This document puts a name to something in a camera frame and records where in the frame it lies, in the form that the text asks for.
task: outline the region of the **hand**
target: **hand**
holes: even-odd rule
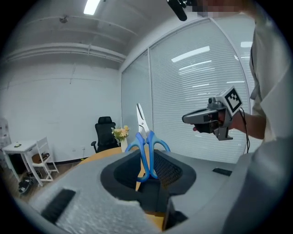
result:
[[[224,122],[225,120],[225,112],[219,112],[219,121]],[[230,125],[229,129],[239,129],[241,124],[243,124],[243,119],[241,117],[240,111],[238,111],[232,120],[232,124]]]

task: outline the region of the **black office chair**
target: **black office chair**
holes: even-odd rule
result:
[[[100,117],[98,123],[95,125],[98,135],[98,148],[96,148],[96,141],[93,141],[91,146],[94,147],[95,152],[99,153],[107,149],[119,147],[117,140],[112,134],[112,129],[116,124],[112,122],[111,117]]]

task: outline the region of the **scissors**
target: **scissors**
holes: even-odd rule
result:
[[[150,131],[150,129],[147,126],[146,119],[143,114],[141,105],[139,103],[136,105],[136,113],[137,113],[137,119],[138,119],[138,133],[136,134],[135,140],[131,144],[128,145],[125,152],[130,151],[134,146],[137,146],[139,148],[141,152],[142,164],[146,173],[143,177],[138,177],[137,181],[145,182],[150,177],[150,175],[153,178],[157,179],[157,174],[154,170],[154,145],[156,143],[159,143],[168,152],[170,152],[170,148],[164,141],[157,138],[153,131]],[[146,133],[146,140],[142,136],[143,132]],[[146,143],[148,144],[149,150],[150,150],[150,168],[148,168],[148,165],[147,165],[147,157],[146,157],[145,148],[144,148],[144,145]]]

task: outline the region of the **black cable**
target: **black cable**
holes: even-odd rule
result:
[[[250,140],[249,140],[248,133],[247,133],[246,120],[245,120],[245,112],[244,112],[243,108],[240,108],[240,109],[243,111],[243,115],[242,115],[241,111],[240,111],[240,115],[241,115],[241,117],[243,119],[243,123],[244,123],[244,126],[245,126],[246,144],[247,144],[247,153],[248,153],[249,148],[250,148]]]

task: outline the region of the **white chair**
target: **white chair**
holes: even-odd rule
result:
[[[51,173],[56,171],[59,173],[55,162],[53,160],[53,155],[50,152],[49,145],[47,138],[43,138],[39,141],[37,141],[37,149],[38,149],[38,154],[35,154],[32,158],[33,162],[33,167],[43,167],[45,172],[47,173],[47,177],[45,179],[41,179],[41,181],[46,181],[50,182],[53,181],[53,178],[51,176]],[[47,163],[51,159],[51,162],[53,163],[55,170],[50,170]]]

